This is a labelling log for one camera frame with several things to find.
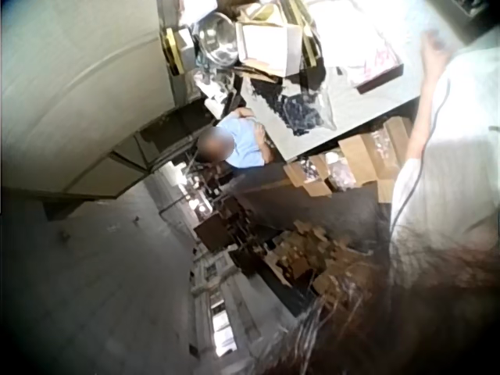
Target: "cable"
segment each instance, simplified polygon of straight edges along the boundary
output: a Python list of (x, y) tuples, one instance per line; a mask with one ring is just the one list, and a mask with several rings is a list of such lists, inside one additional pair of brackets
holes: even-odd
[(389, 236), (389, 238), (390, 238), (391, 241), (392, 241), (392, 235), (394, 234), (394, 230), (396, 228), (396, 224), (398, 223), (399, 217), (401, 216), (401, 214), (402, 214), (403, 210), (405, 209), (405, 207), (408, 205), (408, 202), (409, 202), (410, 198), (415, 193), (416, 186), (418, 185), (418, 183), (420, 182), (420, 178), (422, 177), (422, 173), (423, 173), (423, 158), (425, 156), (425, 151), (427, 149), (427, 145), (429, 144), (430, 139), (432, 138), (432, 135), (434, 134), (434, 131), (436, 130), (436, 122), (438, 121), (438, 115), (441, 112), (441, 109), (443, 108), (443, 105), (445, 105), (446, 101), (448, 100), (448, 96), (450, 94), (450, 86), (451, 86), (451, 83), (450, 83), (450, 80), (448, 78), (447, 81), (446, 81), (445, 98), (443, 99), (443, 102), (439, 105), (439, 107), (437, 108), (436, 113), (434, 114), (433, 126), (430, 129), (429, 138), (425, 142), (425, 145), (423, 146), (423, 149), (422, 149), (422, 157), (421, 157), (421, 162), (420, 162), (419, 174), (416, 177), (416, 181), (415, 181), (415, 184), (412, 187), (412, 190), (409, 192), (408, 197), (406, 197), (405, 201), (403, 202), (403, 204), (402, 204), (401, 208), (399, 209), (398, 214), (396, 215), (396, 217), (394, 219), (394, 222), (393, 222), (393, 224), (391, 226), (391, 234)]

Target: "hair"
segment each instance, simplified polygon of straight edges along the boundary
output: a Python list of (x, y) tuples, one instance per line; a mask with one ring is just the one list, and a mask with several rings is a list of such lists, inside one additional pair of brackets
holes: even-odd
[(209, 164), (213, 162), (213, 156), (210, 155), (208, 150), (204, 147), (205, 141), (212, 137), (213, 135), (213, 128), (210, 127), (209, 129), (204, 130), (198, 137), (198, 139), (195, 142), (195, 147), (196, 147), (196, 156), (195, 159), (198, 163), (203, 163), (203, 164)]
[(405, 242), (420, 246), (404, 262), (391, 244), (391, 261), (373, 265), (363, 289), (333, 303), (318, 298), (269, 343), (251, 374), (497, 373), (498, 244), (435, 251), (422, 242), (415, 235)]

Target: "concrete floor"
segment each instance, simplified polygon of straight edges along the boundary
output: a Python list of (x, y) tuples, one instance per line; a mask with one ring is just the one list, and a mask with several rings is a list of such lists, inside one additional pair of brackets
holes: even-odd
[(153, 200), (158, 178), (61, 221), (48, 221), (38, 201), (3, 197), (2, 333), (22, 353), (11, 358), (17, 369), (191, 373), (194, 240), (177, 208), (159, 216), (170, 197), (157, 189)]

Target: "metal bowl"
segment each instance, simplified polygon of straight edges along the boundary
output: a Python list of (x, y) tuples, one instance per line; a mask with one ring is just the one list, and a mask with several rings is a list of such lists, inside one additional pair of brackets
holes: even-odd
[(198, 24), (200, 45), (215, 64), (232, 66), (238, 59), (236, 30), (233, 22), (222, 13), (211, 13)]

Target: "man's arm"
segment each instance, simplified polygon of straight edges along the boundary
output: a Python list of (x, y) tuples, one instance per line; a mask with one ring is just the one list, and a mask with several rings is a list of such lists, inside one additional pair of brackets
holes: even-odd
[(420, 159), (430, 135), (432, 98), (439, 77), (446, 69), (451, 52), (444, 49), (434, 32), (426, 32), (422, 37), (423, 83), (419, 108), (409, 138), (406, 159)]
[(254, 112), (250, 108), (236, 108), (232, 113), (237, 117), (255, 117)]
[(257, 140), (257, 145), (259, 146), (259, 150), (262, 153), (264, 163), (271, 163), (274, 159), (273, 151), (266, 143), (266, 131), (264, 130), (264, 126), (261, 123), (255, 124), (255, 139)]
[(406, 149), (406, 160), (420, 159), (422, 157), (423, 148), (430, 134), (430, 113), (435, 88), (435, 84), (426, 82), (422, 84), (419, 108), (413, 124), (412, 135), (408, 141), (408, 148)]

